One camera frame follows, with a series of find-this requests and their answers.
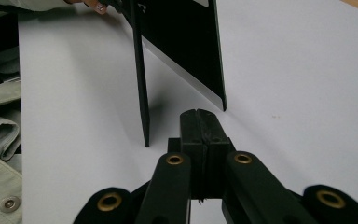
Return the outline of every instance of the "black bracket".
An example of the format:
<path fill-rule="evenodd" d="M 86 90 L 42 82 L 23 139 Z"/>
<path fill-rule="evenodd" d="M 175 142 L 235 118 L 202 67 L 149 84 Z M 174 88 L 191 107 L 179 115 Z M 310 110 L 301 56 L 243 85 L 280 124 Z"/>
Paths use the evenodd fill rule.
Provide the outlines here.
<path fill-rule="evenodd" d="M 100 1 L 122 13 L 132 26 L 139 104 L 147 147 L 150 117 L 142 36 L 165 54 L 167 60 L 179 65 L 180 72 L 190 74 L 216 95 L 222 109 L 227 109 L 216 3 L 215 0 L 206 1 L 207 6 L 194 0 Z"/>
<path fill-rule="evenodd" d="M 215 114 L 181 115 L 181 137 L 170 138 L 168 153 L 152 179 L 133 193 L 104 189 L 94 194 L 75 224 L 185 224 L 190 200 L 222 199 L 229 224 L 358 224 L 358 202 L 318 185 L 303 196 L 286 189 L 250 152 L 236 151 Z"/>

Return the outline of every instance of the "rivet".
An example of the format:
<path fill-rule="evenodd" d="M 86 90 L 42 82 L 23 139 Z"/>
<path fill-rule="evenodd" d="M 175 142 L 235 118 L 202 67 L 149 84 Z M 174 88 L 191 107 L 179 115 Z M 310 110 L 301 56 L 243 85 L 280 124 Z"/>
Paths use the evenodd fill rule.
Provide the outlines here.
<path fill-rule="evenodd" d="M 0 204 L 0 210 L 3 213 L 12 213 L 16 211 L 21 204 L 21 200 L 16 196 L 9 196 L 4 198 Z"/>

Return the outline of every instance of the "human hand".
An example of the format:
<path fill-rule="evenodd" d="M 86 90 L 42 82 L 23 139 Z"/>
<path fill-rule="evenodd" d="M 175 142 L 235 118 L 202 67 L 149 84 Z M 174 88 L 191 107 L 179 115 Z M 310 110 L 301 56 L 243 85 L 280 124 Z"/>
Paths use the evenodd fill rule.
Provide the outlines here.
<path fill-rule="evenodd" d="M 107 5 L 100 3 L 98 0 L 64 0 L 66 3 L 73 4 L 73 3 L 84 3 L 86 6 L 91 7 L 94 11 L 98 12 L 99 14 L 103 15 L 106 13 Z"/>

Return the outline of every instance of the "black vertical board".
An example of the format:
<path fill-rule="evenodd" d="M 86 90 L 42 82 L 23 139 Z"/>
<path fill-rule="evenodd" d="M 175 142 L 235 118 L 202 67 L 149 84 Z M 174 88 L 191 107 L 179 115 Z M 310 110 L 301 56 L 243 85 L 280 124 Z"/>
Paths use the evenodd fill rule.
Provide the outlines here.
<path fill-rule="evenodd" d="M 147 100 L 147 88 L 145 78 L 144 52 L 142 50 L 142 35 L 140 23 L 140 8 L 137 0 L 130 0 L 133 45 L 135 48 L 136 74 L 138 77 L 139 107 L 141 110 L 142 128 L 144 130 L 145 146 L 149 147 L 150 116 L 149 103 Z"/>
<path fill-rule="evenodd" d="M 142 36 L 227 101 L 215 0 L 139 0 Z"/>

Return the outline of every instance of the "fabric sleeve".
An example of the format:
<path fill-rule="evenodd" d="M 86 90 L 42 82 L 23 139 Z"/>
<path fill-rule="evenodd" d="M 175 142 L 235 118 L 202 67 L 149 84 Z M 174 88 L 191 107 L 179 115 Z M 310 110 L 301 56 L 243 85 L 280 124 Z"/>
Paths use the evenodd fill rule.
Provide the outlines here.
<path fill-rule="evenodd" d="M 0 0 L 0 5 L 15 6 L 32 11 L 48 11 L 56 7 L 67 7 L 64 0 Z"/>

